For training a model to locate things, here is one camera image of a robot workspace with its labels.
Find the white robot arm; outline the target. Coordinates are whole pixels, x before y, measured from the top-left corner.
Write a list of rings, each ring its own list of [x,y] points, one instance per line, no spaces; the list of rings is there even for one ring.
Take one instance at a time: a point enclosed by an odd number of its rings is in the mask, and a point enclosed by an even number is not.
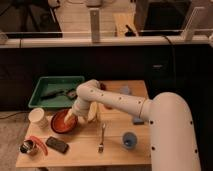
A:
[[[95,79],[80,84],[76,93],[65,123],[87,116],[92,102],[102,103],[149,123],[152,171],[201,171],[191,110],[180,95],[164,92],[150,100],[101,90]]]

